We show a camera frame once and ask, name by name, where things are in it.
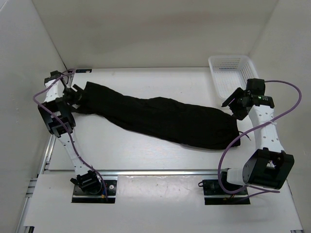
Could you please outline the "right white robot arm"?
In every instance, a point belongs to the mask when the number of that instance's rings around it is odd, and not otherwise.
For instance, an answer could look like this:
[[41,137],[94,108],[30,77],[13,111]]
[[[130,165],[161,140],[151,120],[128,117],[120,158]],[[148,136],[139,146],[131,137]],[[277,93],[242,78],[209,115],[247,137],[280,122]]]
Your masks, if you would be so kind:
[[293,165],[294,157],[285,152],[276,130],[274,101],[265,95],[266,81],[248,79],[246,88],[237,88],[222,104],[229,107],[233,117],[243,120],[249,117],[252,128],[242,133],[253,132],[256,150],[242,168],[218,170],[218,188],[224,194],[236,186],[259,186],[279,190],[285,183]]

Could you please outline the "white plastic basket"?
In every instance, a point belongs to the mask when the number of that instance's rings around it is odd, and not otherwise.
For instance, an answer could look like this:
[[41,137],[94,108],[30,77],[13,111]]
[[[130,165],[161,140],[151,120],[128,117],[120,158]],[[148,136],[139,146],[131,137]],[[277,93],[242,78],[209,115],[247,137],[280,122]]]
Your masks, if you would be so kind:
[[226,100],[238,87],[245,89],[247,80],[257,79],[257,71],[248,56],[217,55],[208,59],[216,93]]

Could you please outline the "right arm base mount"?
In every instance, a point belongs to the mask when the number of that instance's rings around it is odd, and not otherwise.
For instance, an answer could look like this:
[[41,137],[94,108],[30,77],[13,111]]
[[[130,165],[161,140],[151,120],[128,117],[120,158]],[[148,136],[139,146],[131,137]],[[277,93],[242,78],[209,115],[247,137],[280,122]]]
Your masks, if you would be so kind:
[[228,194],[221,189],[218,180],[202,180],[198,186],[203,189],[205,205],[249,205],[248,191]]

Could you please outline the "aluminium rail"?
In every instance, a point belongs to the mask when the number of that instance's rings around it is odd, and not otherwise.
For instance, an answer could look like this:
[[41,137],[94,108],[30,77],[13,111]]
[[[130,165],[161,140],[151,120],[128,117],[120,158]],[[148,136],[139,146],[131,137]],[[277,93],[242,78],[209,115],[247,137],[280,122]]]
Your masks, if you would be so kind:
[[171,176],[171,175],[217,175],[217,169],[187,170],[100,170],[102,176]]

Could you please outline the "black trousers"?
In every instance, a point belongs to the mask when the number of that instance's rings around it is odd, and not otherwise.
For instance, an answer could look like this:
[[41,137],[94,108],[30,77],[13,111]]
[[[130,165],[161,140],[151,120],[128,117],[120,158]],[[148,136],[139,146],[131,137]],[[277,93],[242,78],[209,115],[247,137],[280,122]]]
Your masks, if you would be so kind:
[[77,113],[102,116],[128,131],[207,150],[224,150],[240,134],[237,120],[216,108],[139,99],[92,82],[83,90]]

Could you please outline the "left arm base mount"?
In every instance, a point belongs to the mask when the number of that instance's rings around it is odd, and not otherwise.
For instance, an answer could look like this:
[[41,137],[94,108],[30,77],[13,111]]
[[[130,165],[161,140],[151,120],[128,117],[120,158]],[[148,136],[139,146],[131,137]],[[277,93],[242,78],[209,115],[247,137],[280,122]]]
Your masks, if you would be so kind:
[[117,177],[104,179],[104,182],[94,171],[71,178],[74,184],[72,203],[114,204],[117,192]]

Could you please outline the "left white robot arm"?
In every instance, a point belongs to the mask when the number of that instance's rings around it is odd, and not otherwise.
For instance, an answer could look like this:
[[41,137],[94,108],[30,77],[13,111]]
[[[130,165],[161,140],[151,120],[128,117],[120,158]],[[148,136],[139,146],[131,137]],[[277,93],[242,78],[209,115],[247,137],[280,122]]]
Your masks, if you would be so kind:
[[76,177],[70,181],[91,194],[101,191],[102,182],[95,169],[78,152],[74,128],[76,126],[70,107],[61,95],[61,88],[68,90],[63,75],[44,80],[45,89],[33,96],[38,110],[50,134],[54,135],[65,148],[73,165]]

